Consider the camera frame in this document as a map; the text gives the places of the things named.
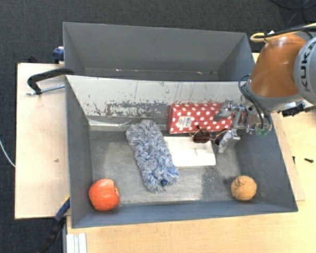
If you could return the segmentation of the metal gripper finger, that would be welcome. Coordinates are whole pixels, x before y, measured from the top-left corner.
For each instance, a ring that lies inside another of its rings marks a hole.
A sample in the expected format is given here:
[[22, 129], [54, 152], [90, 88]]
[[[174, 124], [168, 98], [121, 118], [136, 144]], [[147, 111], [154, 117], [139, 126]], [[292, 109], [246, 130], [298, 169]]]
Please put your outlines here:
[[240, 140], [241, 138], [238, 136], [236, 131], [228, 130], [218, 144], [218, 153], [224, 153], [226, 148], [234, 145]]
[[214, 121], [220, 121], [221, 119], [226, 119], [231, 116], [234, 111], [238, 108], [238, 104], [234, 103], [233, 100], [227, 99], [221, 104], [218, 112], [214, 116]]

